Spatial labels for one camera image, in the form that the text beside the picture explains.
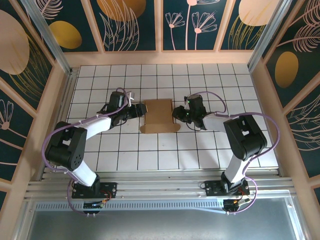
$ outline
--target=dark teal wallpaper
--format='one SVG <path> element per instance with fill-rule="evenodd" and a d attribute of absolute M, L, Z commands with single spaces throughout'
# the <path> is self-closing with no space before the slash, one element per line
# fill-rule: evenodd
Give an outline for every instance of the dark teal wallpaper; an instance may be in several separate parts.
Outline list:
<path fill-rule="evenodd" d="M 36 0 L 35 3 L 63 52 L 98 51 L 80 0 Z"/>
<path fill-rule="evenodd" d="M 0 78 L 37 109 L 52 65 L 8 1 L 0 19 Z"/>
<path fill-rule="evenodd" d="M 213 50 L 226 2 L 164 0 L 163 50 Z"/>
<path fill-rule="evenodd" d="M 221 50 L 253 50 L 269 22 L 277 1 L 236 0 Z"/>
<path fill-rule="evenodd" d="M 90 0 L 104 49 L 156 50 L 154 0 Z"/>
<path fill-rule="evenodd" d="M 266 63 L 285 107 L 320 71 L 320 2 L 306 0 Z"/>
<path fill-rule="evenodd" d="M 1 208 L 5 202 L 5 198 L 6 198 L 7 193 L 5 191 L 0 191 L 0 212 L 1 212 Z"/>
<path fill-rule="evenodd" d="M 279 32 L 281 31 L 282 27 L 284 26 L 286 20 L 288 19 L 289 15 L 291 14 L 291 11 L 292 9 L 294 8 L 294 6 L 296 5 L 298 0 L 292 0 L 291 4 L 290 4 L 290 7 L 288 9 L 288 11 L 286 12 L 286 14 L 284 15 L 278 29 L 276 30 L 276 32 L 274 33 L 274 35 L 272 36 L 269 44 L 266 46 L 263 54 L 262 54 L 262 57 L 265 58 L 266 54 L 268 53 L 269 49 L 271 48 L 272 44 L 274 43 L 274 40 L 276 38 L 276 36 L 278 36 Z"/>
<path fill-rule="evenodd" d="M 0 90 L 0 179 L 12 180 L 33 118 Z"/>
<path fill-rule="evenodd" d="M 320 85 L 307 95 L 286 118 L 308 176 L 320 174 Z"/>

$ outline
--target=black bracket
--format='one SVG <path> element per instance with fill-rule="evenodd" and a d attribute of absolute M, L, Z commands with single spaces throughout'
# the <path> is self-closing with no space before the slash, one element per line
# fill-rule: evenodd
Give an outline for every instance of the black bracket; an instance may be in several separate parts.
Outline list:
<path fill-rule="evenodd" d="M 81 184 L 74 184 L 72 191 L 73 199 L 114 199 L 117 194 L 117 183 L 116 182 L 100 182 L 99 191 L 95 194 L 93 191 L 83 190 L 84 186 Z"/>
<path fill-rule="evenodd" d="M 250 189 L 248 186 L 248 182 L 246 180 L 243 181 L 243 184 L 237 188 L 235 191 L 231 191 L 226 193 L 223 189 L 220 180 L 212 180 L 212 181 L 205 181 L 204 187 L 205 194 L 207 197 L 220 197 L 220 196 L 242 196 L 242 195 L 250 195 Z"/>

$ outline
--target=flower illustration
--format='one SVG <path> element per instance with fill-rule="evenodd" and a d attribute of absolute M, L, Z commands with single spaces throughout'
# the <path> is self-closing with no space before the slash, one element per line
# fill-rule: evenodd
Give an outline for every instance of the flower illustration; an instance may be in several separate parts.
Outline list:
<path fill-rule="evenodd" d="M 189 6 L 215 4 L 219 1 L 220 0 L 186 0 L 186 2 L 189 4 Z"/>
<path fill-rule="evenodd" d="M 192 14 L 192 23 L 195 32 L 195 43 L 194 49 L 197 50 L 197 38 L 198 34 L 208 33 L 217 30 L 217 24 L 214 24 L 216 21 L 215 13 L 204 12 L 199 18 L 199 12 Z"/>
<path fill-rule="evenodd" d="M 5 105 L 5 101 L 0 99 L 0 128 L 2 130 L 8 130 L 10 126 L 10 120 L 14 112 L 14 104 L 8 101 Z"/>
<path fill-rule="evenodd" d="M 165 14 L 165 19 L 166 19 L 166 22 L 168 23 L 169 28 L 170 28 L 173 50 L 176 50 L 172 29 L 182 27 L 186 24 L 186 22 L 183 21 L 183 17 L 181 16 L 181 12 L 180 13 L 175 12 L 172 15 L 170 12 L 168 12 Z"/>
<path fill-rule="evenodd" d="M 186 28 L 185 28 L 185 50 L 188 50 L 188 27 L 189 27 L 189 16 L 190 16 L 190 9 L 191 6 L 196 5 L 205 5 L 205 4 L 215 4 L 220 2 L 220 0 L 186 0 L 188 3 L 188 12 L 186 15 Z"/>

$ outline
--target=white tiled floor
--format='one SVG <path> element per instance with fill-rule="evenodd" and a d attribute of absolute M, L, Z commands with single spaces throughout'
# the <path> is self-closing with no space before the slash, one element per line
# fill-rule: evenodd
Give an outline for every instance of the white tiled floor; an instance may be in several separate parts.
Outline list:
<path fill-rule="evenodd" d="M 94 116 L 118 87 L 135 93 L 135 102 L 170 98 L 183 104 L 190 93 L 211 91 L 226 101 L 229 114 L 259 112 L 261 108 L 245 64 L 150 64 L 82 66 L 70 105 L 68 122 Z M 219 99 L 201 94 L 207 112 L 223 111 Z M 271 146 L 266 123 L 255 116 Z M 177 133 L 142 134 L 143 118 L 90 138 L 85 161 L 98 172 L 134 170 L 219 169 L 226 168 L 232 151 L 222 132 L 190 130 L 185 123 Z M 277 167 L 273 152 L 253 161 L 251 167 Z"/>

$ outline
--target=cardboard box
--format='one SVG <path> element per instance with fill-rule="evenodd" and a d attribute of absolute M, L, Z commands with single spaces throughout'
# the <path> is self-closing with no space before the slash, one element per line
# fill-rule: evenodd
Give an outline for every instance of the cardboard box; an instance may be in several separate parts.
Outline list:
<path fill-rule="evenodd" d="M 144 115 L 144 125 L 140 127 L 143 134 L 175 133 L 180 124 L 174 123 L 172 117 L 172 99 L 144 100 L 147 113 Z"/>

